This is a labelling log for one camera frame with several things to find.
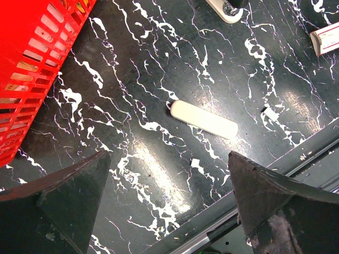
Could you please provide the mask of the beige stapler top cover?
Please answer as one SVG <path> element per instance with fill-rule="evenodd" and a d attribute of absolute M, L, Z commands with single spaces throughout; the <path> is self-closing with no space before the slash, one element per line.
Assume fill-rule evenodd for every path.
<path fill-rule="evenodd" d="M 180 99 L 166 109 L 171 117 L 224 139 L 235 138 L 239 130 L 237 123 Z"/>

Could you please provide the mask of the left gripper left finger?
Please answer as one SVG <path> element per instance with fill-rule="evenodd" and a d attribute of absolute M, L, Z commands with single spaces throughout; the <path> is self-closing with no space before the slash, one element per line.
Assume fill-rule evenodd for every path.
<path fill-rule="evenodd" d="M 111 158 L 100 151 L 1 192 L 1 253 L 87 253 Z"/>

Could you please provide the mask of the red white staple box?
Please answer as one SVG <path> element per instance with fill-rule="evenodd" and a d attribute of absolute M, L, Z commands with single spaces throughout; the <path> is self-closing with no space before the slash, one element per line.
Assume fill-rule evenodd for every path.
<path fill-rule="evenodd" d="M 315 55 L 319 57 L 325 53 L 338 49 L 339 22 L 310 33 Z"/>

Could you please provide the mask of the stapler base with black magazine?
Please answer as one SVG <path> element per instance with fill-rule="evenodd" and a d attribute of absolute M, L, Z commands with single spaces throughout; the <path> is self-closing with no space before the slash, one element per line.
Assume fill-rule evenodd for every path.
<path fill-rule="evenodd" d="M 209 6 L 228 24 L 237 23 L 249 0 L 206 0 Z"/>

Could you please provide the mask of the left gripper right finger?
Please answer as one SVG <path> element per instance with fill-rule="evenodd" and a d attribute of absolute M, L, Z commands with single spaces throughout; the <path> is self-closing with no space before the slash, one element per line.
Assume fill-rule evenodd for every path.
<path fill-rule="evenodd" d="M 238 152 L 228 167 L 254 253 L 338 253 L 338 194 L 267 169 Z"/>

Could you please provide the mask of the small strip of staples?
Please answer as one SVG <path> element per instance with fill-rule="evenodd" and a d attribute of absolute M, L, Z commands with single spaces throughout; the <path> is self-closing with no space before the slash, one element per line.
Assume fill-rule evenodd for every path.
<path fill-rule="evenodd" d="M 262 119 L 264 119 L 265 117 L 267 117 L 268 119 L 270 119 L 273 122 L 276 122 L 279 118 L 278 113 L 276 113 L 273 109 L 271 109 L 270 107 L 265 107 L 264 110 L 261 113 L 261 117 Z"/>

